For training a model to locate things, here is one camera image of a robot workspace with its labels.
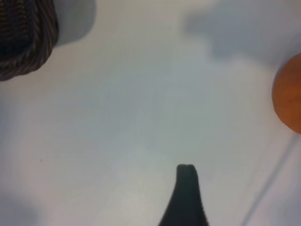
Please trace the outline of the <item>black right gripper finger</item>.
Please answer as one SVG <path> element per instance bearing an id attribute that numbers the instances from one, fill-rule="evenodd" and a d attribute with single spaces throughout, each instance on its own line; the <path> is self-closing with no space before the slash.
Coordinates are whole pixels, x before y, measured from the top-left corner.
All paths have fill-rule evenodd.
<path id="1" fill-rule="evenodd" d="M 176 168 L 176 183 L 161 226 L 208 226 L 202 205 L 198 174 L 192 164 Z"/>

